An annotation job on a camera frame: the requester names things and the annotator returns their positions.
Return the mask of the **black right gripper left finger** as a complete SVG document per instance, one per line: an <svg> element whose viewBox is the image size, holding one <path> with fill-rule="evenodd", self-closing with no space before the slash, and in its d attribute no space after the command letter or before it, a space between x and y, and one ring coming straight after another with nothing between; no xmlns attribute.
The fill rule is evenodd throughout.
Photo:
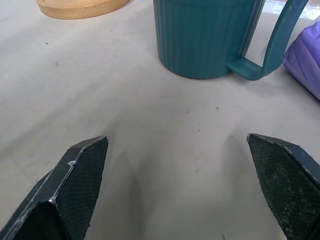
<svg viewBox="0 0 320 240"><path fill-rule="evenodd" d="M105 135L71 146L24 198L0 240L84 240L100 192Z"/></svg>

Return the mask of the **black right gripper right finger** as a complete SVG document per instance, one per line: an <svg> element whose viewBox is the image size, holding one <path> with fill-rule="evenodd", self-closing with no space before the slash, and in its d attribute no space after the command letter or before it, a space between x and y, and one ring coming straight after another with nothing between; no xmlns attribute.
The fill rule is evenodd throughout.
<svg viewBox="0 0 320 240"><path fill-rule="evenodd" d="M287 240L320 240L320 164L282 139L247 136L264 198Z"/></svg>

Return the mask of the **round wooden board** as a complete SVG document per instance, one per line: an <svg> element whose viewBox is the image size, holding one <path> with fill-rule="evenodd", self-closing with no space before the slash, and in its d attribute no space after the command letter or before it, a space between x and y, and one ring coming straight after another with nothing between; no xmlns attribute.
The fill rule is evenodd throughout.
<svg viewBox="0 0 320 240"><path fill-rule="evenodd" d="M54 19L77 20L116 11L131 0L36 0L40 11Z"/></svg>

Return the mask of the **purple cloth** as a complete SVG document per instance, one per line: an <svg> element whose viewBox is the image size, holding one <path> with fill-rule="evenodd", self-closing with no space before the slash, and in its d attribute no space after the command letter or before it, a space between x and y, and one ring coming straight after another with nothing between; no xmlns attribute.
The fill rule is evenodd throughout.
<svg viewBox="0 0 320 240"><path fill-rule="evenodd" d="M287 49L282 65L320 101L320 21L297 36Z"/></svg>

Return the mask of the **teal ribbed plastic mug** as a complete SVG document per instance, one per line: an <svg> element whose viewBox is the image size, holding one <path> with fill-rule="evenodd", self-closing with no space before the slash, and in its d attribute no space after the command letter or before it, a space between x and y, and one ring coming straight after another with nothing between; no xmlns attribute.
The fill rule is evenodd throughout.
<svg viewBox="0 0 320 240"><path fill-rule="evenodd" d="M265 0L153 0L157 52L172 73L214 79L236 73L257 81L282 63L308 0L287 0L263 64L246 58Z"/></svg>

